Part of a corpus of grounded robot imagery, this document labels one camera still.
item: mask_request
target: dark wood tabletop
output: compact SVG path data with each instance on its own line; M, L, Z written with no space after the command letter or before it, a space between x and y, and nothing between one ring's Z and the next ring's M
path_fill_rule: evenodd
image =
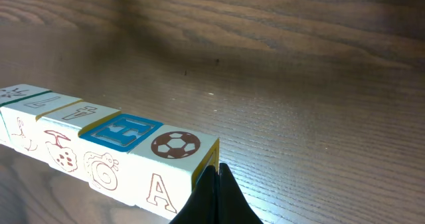
M0 87L219 136L264 223L425 223L424 11L425 0L0 0ZM0 223L167 222L0 147Z

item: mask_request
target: brown soccer ball drawing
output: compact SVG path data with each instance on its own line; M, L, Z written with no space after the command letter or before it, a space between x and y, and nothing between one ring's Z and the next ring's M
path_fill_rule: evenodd
M159 157L178 159L189 157L198 151L201 141L188 132L168 132L152 142L152 152Z

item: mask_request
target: wooden block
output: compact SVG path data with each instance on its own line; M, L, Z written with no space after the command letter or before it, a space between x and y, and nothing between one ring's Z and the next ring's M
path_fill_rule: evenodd
M135 166L128 153L163 124L120 114L81 135L90 187L127 205L135 205L133 179L146 167Z
M208 165L218 165L217 137L164 125L136 146L129 159L139 168L136 205L172 219L183 208Z
M79 136L120 114L121 111L79 102L43 116L37 121L40 143L45 144L50 167L87 181L85 147Z
M39 140L36 121L50 112L81 101L80 98L49 92L1 107L15 150L47 162L48 152L46 145Z
M51 91L28 84L18 84L7 88L0 88L0 107L37 95L45 94L47 92ZM13 148L13 145L10 143L9 133L6 129L1 112L0 118L0 144Z

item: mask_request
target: brown wood grain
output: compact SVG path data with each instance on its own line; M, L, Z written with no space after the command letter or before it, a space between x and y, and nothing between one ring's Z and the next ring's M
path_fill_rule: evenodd
M0 86L220 136L265 223L425 223L424 0L0 0ZM0 147L0 223L166 223Z

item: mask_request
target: row of letter blocks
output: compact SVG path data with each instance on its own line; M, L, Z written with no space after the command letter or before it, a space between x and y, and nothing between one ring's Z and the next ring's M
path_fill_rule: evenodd
M217 137L121 114L45 88L0 89L0 144L168 219L218 165Z

